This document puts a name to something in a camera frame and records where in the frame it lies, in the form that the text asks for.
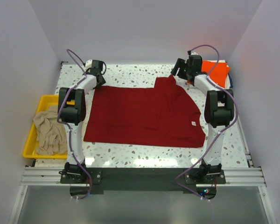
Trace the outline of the dark red t shirt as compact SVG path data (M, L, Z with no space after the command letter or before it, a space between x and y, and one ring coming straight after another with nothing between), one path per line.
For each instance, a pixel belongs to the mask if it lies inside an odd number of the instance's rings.
M200 148L201 112L173 76L152 88L102 86L95 90L85 142Z

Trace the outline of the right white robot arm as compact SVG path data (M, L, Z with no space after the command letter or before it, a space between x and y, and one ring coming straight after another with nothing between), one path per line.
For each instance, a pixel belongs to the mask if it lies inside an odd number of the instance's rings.
M221 173L221 152L224 133L234 119L233 91L224 89L202 71L202 57L188 51L188 59L177 59L171 74L189 81L206 96L204 119L208 124L206 155L201 159L197 174L201 182L210 183Z

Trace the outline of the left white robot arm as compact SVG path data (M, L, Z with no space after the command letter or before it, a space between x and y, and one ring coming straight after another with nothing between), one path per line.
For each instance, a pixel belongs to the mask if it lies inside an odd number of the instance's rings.
M82 68L82 78L71 87L62 87L58 96L57 122L65 127L67 137L67 164L82 165L85 156L82 149L82 124L86 117L85 95L105 84L103 75L106 64L100 60L88 60Z

